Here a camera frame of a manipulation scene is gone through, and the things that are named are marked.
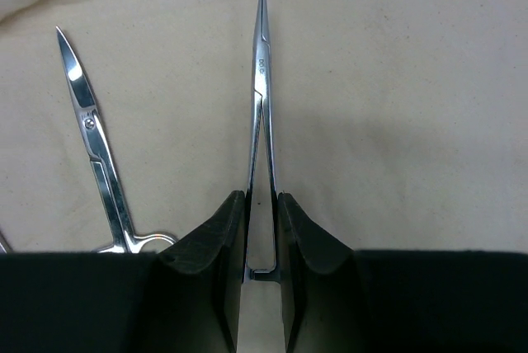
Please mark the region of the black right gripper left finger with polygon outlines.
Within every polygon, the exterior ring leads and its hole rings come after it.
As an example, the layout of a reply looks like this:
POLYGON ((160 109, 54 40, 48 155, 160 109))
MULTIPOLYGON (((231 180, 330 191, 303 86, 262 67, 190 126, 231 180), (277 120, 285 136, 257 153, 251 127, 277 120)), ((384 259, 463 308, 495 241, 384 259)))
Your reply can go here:
POLYGON ((144 352, 235 352, 246 245, 245 197, 161 252, 142 302, 144 352))

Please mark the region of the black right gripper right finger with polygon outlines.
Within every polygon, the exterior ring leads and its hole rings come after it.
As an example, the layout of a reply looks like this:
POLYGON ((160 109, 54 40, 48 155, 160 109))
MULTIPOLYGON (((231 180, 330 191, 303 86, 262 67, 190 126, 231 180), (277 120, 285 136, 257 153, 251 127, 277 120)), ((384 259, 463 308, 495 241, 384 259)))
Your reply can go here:
POLYGON ((288 352, 362 352, 363 291, 353 251, 288 193, 278 200, 281 313, 288 352))

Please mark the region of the steel scissors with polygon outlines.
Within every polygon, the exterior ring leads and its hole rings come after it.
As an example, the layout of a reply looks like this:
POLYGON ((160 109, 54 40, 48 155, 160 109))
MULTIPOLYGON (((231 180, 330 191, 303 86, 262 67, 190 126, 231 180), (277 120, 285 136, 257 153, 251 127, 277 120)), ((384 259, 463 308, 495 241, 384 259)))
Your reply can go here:
POLYGON ((111 243, 96 251, 140 253, 153 242, 175 244, 178 238, 168 232, 136 233, 92 86, 67 36, 61 28, 55 30, 73 111, 111 231, 111 243))

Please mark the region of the steel needle holder forceps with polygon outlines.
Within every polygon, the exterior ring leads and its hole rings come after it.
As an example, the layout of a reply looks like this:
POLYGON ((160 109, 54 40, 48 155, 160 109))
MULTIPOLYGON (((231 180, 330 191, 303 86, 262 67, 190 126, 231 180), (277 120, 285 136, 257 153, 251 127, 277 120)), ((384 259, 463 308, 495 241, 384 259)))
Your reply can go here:
POLYGON ((257 0, 257 13, 252 39, 252 83, 251 83, 251 143, 247 188, 245 194, 245 222, 251 222, 252 197, 257 170, 259 139, 264 139, 266 163, 271 193, 273 266, 269 269, 254 269, 245 265, 244 278, 260 282, 281 282, 278 254, 278 190, 276 180, 275 145, 272 125, 272 71, 271 36, 267 0, 257 0))

